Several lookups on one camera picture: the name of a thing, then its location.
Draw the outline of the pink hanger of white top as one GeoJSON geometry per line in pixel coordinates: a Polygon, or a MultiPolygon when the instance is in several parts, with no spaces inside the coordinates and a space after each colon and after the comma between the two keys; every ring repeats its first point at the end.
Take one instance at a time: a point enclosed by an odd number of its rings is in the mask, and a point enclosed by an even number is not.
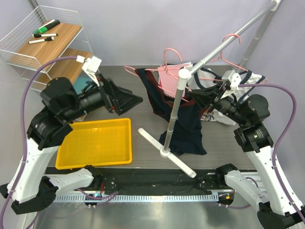
{"type": "MultiPolygon", "coordinates": [[[[267,78],[263,75],[255,74],[250,70],[241,71],[239,73],[241,76],[241,84],[256,84],[263,83],[267,81],[267,78]]],[[[211,69],[201,68],[198,72],[193,75],[196,83],[201,83],[201,81],[211,81],[212,83],[217,83],[222,80],[222,77],[211,69]]]]}

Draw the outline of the navy maroon tank top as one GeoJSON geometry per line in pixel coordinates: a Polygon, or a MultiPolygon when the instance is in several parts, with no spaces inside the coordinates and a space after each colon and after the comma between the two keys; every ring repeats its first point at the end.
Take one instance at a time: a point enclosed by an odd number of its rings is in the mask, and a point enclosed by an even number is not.
{"type": "MultiPolygon", "coordinates": [[[[146,88],[149,102],[153,113],[160,116],[167,122],[170,121],[173,107],[173,98],[165,95],[158,87],[158,83],[151,71],[144,68],[135,70],[146,88]]],[[[202,123],[203,111],[191,97],[182,100],[178,110],[178,120],[175,122],[170,151],[177,156],[190,153],[195,155],[206,155],[207,152],[202,144],[202,123]]]]}

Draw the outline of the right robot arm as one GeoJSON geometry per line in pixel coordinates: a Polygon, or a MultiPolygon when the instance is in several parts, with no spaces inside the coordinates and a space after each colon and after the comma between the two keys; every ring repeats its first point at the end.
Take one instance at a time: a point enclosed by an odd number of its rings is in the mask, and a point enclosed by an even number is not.
{"type": "Polygon", "coordinates": [[[219,83],[208,89],[192,90],[189,95],[202,109],[217,110],[239,125],[234,131],[234,137],[252,161],[265,190],[262,191],[252,184],[232,164],[216,169],[216,185],[220,188],[231,187],[237,191],[256,210],[263,228],[296,228],[299,223],[305,221],[305,205],[291,188],[277,159],[279,143],[295,116],[296,100],[291,92],[281,86],[265,86],[287,92],[293,102],[291,117],[277,142],[273,142],[263,124],[270,116],[270,112],[269,103],[262,95],[253,94],[238,102],[230,96],[229,90],[232,86],[228,83],[219,83]]]}

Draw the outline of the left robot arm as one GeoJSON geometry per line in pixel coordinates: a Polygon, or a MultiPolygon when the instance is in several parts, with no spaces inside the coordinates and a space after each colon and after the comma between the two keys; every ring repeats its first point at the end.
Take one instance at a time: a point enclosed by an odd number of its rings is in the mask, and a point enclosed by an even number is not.
{"type": "Polygon", "coordinates": [[[80,94],[65,77],[51,80],[41,92],[44,108],[33,117],[26,133],[26,155],[20,163],[23,173],[0,187],[2,196],[12,200],[11,208],[16,214],[39,212],[64,193],[83,187],[97,190],[101,186],[102,175],[92,165],[62,178],[44,174],[50,159],[72,131],[74,120],[101,107],[122,115],[143,101],[102,74],[97,79],[80,94]]]}

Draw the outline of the pink hanger of navy top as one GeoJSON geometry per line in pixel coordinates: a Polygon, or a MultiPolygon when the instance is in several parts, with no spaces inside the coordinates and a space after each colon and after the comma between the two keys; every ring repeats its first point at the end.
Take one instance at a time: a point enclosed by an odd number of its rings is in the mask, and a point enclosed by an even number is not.
{"type": "Polygon", "coordinates": [[[153,72],[157,72],[157,73],[165,73],[167,76],[170,76],[172,78],[174,78],[176,81],[178,81],[178,75],[174,75],[173,74],[173,70],[180,70],[180,67],[175,67],[173,69],[169,69],[169,65],[167,62],[167,57],[166,57],[166,52],[167,51],[172,51],[174,52],[180,62],[182,62],[182,58],[179,54],[179,52],[173,48],[166,48],[163,51],[163,59],[164,59],[164,65],[159,67],[159,68],[155,68],[155,69],[148,69],[148,68],[134,68],[131,66],[124,66],[125,71],[127,71],[130,74],[133,74],[135,76],[138,76],[141,80],[141,82],[143,83],[145,90],[147,92],[147,95],[149,97],[149,99],[156,99],[156,100],[160,100],[162,102],[165,102],[166,104],[170,104],[173,105],[173,101],[174,98],[176,96],[176,93],[171,92],[168,89],[164,89],[155,79],[153,72]]]}

